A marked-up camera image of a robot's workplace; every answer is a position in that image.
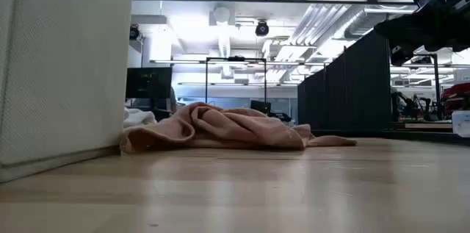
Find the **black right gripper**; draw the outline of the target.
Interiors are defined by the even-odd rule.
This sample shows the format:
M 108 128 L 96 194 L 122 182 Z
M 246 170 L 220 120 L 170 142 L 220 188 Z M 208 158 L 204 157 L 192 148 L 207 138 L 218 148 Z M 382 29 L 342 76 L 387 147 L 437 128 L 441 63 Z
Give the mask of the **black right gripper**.
M 416 14 L 402 15 L 382 21 L 374 30 L 389 40 L 416 40 L 419 28 L 423 32 L 421 44 L 427 51 L 451 48 L 463 51 L 470 48 L 470 0 L 447 0 L 445 4 L 427 4 L 418 7 Z M 390 62 L 402 66 L 410 60 L 415 46 L 389 42 Z

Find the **terracotta pink towel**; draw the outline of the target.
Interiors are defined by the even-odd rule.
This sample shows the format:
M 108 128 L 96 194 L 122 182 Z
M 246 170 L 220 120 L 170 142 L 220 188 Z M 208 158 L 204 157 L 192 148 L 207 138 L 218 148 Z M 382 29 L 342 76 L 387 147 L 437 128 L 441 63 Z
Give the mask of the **terracotta pink towel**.
M 344 137 L 315 137 L 308 124 L 287 126 L 257 110 L 225 110 L 198 102 L 158 123 L 125 129 L 119 146 L 123 153 L 137 154 L 180 148 L 303 151 L 356 144 Z

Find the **white plaid towel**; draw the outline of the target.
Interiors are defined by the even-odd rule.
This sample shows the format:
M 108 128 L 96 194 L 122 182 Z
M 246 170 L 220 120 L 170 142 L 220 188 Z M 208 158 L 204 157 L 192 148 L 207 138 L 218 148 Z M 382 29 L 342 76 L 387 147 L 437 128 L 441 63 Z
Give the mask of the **white plaid towel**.
M 133 126 L 155 124 L 157 120 L 155 115 L 149 111 L 142 111 L 135 108 L 124 108 L 123 128 L 127 129 Z

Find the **beige fabric storage box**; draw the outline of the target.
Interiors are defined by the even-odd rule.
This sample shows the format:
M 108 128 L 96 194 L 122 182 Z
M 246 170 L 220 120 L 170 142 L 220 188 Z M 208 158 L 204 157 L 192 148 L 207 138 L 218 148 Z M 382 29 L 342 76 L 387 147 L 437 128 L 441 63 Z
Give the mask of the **beige fabric storage box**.
M 111 154 L 131 0 L 0 0 L 0 183 Z

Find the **black background robot arms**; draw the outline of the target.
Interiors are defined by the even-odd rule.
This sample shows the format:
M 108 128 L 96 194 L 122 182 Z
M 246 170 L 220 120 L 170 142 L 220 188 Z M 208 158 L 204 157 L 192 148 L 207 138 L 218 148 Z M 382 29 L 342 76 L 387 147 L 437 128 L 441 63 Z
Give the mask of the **black background robot arms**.
M 424 121 L 439 121 L 438 105 L 430 98 L 414 95 L 408 98 L 401 92 L 393 92 L 391 97 L 391 119 L 399 122 L 401 118 Z

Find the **black room partition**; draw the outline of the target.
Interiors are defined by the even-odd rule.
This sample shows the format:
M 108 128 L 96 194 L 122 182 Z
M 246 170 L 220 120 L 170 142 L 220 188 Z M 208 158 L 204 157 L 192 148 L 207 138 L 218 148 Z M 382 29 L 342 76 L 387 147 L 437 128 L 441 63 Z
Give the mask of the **black room partition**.
M 313 130 L 377 131 L 391 123 L 387 39 L 372 31 L 297 86 L 298 119 Z

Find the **red bin stack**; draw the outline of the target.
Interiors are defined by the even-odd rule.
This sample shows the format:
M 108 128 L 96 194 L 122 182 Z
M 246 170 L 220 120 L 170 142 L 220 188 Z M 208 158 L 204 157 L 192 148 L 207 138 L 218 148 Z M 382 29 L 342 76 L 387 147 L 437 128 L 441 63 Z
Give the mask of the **red bin stack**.
M 441 97 L 445 111 L 470 110 L 470 82 L 453 85 L 446 89 Z

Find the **small white box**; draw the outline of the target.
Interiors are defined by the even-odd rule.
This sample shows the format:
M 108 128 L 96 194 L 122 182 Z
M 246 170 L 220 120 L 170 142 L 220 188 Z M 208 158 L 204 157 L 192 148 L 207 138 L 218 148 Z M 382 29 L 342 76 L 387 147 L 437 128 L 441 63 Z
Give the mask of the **small white box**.
M 470 138 L 470 110 L 456 110 L 452 113 L 452 132 Z

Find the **small black monitor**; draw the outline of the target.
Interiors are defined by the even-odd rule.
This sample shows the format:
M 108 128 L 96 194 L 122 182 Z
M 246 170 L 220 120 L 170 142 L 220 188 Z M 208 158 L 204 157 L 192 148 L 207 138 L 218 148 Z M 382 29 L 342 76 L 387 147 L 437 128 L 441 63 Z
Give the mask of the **small black monitor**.
M 250 108 L 252 110 L 257 110 L 259 112 L 262 112 L 266 115 L 271 113 L 271 103 L 267 102 L 267 101 L 251 100 L 250 101 Z

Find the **black computer monitor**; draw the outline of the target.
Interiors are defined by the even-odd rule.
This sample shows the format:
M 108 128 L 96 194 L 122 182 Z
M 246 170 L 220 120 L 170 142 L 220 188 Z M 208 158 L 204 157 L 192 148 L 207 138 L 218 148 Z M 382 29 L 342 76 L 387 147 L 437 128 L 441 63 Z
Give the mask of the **black computer monitor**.
M 169 98 L 173 69 L 128 68 L 126 98 Z

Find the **silver ceiling air duct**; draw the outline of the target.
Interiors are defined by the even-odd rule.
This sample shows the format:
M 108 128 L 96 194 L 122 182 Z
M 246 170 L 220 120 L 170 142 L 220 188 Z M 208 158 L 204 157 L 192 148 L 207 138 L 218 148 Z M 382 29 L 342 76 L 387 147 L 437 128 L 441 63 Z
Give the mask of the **silver ceiling air duct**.
M 358 5 L 350 8 L 354 16 L 343 26 L 339 34 L 346 40 L 357 40 L 369 32 L 375 24 L 386 18 L 386 10 L 410 10 L 414 5 Z

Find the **black post rig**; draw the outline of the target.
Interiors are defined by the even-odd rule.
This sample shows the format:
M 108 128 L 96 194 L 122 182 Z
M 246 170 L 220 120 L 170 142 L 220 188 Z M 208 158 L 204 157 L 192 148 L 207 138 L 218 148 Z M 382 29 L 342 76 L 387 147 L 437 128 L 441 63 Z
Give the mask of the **black post rig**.
M 416 93 L 415 102 L 419 104 L 422 117 L 425 121 L 438 121 L 441 118 L 441 87 L 440 74 L 438 71 L 438 55 L 432 53 L 415 54 L 411 60 L 411 65 L 411 69 L 416 68 L 416 72 L 412 74 L 413 81 L 409 86 L 434 89 L 432 97 L 419 96 Z

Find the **thin black metal stand frame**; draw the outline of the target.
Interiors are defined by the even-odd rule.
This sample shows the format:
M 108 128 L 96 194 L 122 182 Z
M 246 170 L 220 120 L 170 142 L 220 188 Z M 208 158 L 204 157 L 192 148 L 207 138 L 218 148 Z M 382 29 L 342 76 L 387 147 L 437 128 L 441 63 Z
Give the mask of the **thin black metal stand frame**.
M 209 63 L 215 61 L 222 61 L 222 62 L 237 62 L 238 64 L 259 64 L 261 63 L 264 67 L 264 111 L 268 114 L 267 109 L 267 61 L 262 58 L 247 58 L 247 57 L 207 57 L 205 60 L 205 102 L 207 103 L 208 100 L 208 86 L 209 86 Z

